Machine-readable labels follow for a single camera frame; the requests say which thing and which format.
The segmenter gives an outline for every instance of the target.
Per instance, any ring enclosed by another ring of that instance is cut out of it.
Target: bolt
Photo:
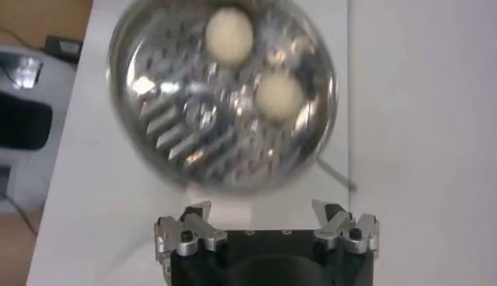
[[[363,232],[359,228],[351,228],[349,230],[349,237],[354,240],[361,240],[363,238]]]
[[[181,232],[181,242],[191,242],[193,240],[193,232],[191,230],[184,230]]]

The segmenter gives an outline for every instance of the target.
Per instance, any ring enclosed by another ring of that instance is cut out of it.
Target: metal bowl
[[[204,49],[204,29],[221,7],[244,11],[255,44],[237,68]],[[182,185],[247,190],[275,185],[318,156],[335,122],[332,62],[311,21],[292,2],[151,0],[135,2],[114,30],[108,83],[136,146]],[[254,104],[261,74],[300,82],[305,103],[285,124]]]

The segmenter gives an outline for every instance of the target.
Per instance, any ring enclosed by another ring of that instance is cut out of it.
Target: metal bracket
[[[324,243],[326,250],[331,250],[337,247],[344,231],[352,226],[350,214],[346,211],[339,211],[325,227],[315,230],[314,235],[318,241]]]
[[[199,250],[199,238],[191,230],[181,233],[181,242],[178,243],[176,253],[179,256],[191,256]]]
[[[350,253],[373,251],[378,258],[380,249],[380,222],[372,214],[363,214],[356,226],[345,232],[345,248]]]
[[[318,218],[319,225],[324,228],[328,224],[328,218],[326,215],[326,205],[330,203],[320,200],[312,200],[312,209]]]
[[[154,224],[155,260],[162,266],[164,279],[171,282],[171,253],[181,242],[183,227],[173,217],[159,218]]]
[[[207,221],[210,216],[210,208],[211,208],[210,201],[202,201],[198,204],[192,204],[185,208],[185,211],[181,214],[179,220],[183,222],[186,215],[197,214],[198,216],[200,216],[200,218]]]
[[[188,214],[183,221],[183,225],[203,239],[205,248],[213,252],[228,238],[225,231],[216,229],[196,214]]]

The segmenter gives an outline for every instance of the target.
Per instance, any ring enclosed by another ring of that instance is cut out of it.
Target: wooden floor
[[[1,28],[30,46],[43,47],[54,35],[84,40],[92,0],[0,0],[0,46],[20,46]],[[30,214],[38,228],[41,211]],[[0,215],[0,285],[26,285],[36,242],[18,214]]]
[[[0,0],[0,27],[42,47],[47,35],[83,40],[93,0]],[[19,45],[0,32],[0,45]]]

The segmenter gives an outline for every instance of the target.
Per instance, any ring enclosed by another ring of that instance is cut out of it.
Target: white ball
[[[255,104],[270,120],[283,122],[296,116],[304,92],[294,77],[278,72],[264,75],[255,94]]]
[[[220,64],[241,64],[253,44],[252,23],[243,12],[225,8],[210,18],[206,29],[207,51]]]

